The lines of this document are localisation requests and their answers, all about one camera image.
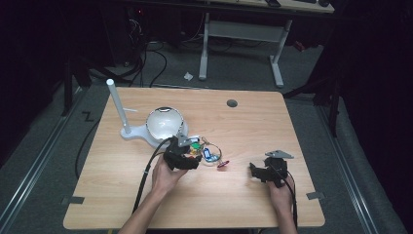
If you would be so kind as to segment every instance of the person's left hand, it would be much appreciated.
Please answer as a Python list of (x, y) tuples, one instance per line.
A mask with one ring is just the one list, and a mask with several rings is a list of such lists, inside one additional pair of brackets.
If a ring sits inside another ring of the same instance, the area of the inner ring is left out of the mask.
[(188, 170), (172, 171), (165, 162), (164, 155), (160, 155), (152, 172), (152, 191), (167, 195), (187, 172)]

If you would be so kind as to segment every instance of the human arm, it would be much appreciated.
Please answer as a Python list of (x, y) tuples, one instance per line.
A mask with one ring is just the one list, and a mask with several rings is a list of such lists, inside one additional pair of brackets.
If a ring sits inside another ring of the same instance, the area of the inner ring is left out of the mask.
[(188, 170), (172, 171), (161, 155), (152, 172), (152, 190), (119, 230), (119, 234), (145, 233), (156, 210), (187, 172)]
[[(291, 188), (294, 188), (294, 181), (291, 176), (288, 176), (285, 180)], [(270, 188), (271, 204), (277, 213), (280, 233), (298, 233), (291, 212), (293, 201), (288, 186), (285, 184), (283, 187), (277, 188), (273, 181), (267, 181), (267, 184)]]

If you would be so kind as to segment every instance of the person's left forearm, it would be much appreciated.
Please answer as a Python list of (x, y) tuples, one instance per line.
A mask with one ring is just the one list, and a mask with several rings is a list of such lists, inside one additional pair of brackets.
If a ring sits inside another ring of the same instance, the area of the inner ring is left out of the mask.
[(149, 192), (136, 211), (131, 215), (131, 218), (124, 224), (119, 234), (145, 233), (152, 217), (165, 197), (166, 194), (162, 192)]

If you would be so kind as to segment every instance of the white pole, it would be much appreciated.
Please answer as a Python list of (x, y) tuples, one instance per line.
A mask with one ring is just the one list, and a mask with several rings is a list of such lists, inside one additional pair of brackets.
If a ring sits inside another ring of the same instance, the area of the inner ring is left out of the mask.
[(116, 91), (115, 82), (112, 79), (106, 81), (107, 86), (109, 87), (110, 95), (115, 102), (116, 108), (118, 109), (119, 116), (121, 117), (122, 124), (125, 129), (125, 133), (131, 133), (131, 127), (128, 123), (127, 115), (125, 114), (124, 107), (122, 106), (121, 100), (119, 99), (118, 92)]

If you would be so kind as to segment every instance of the gray tape piece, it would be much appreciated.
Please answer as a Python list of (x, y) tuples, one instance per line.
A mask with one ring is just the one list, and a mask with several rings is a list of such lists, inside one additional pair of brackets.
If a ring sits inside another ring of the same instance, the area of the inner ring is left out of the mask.
[(313, 200), (313, 199), (322, 200), (325, 198), (325, 196), (322, 192), (312, 192), (312, 193), (307, 193), (307, 198), (309, 200)]
[(83, 204), (83, 201), (85, 201), (84, 197), (64, 196), (63, 199), (61, 199), (61, 204), (64, 206), (69, 205), (69, 204)]

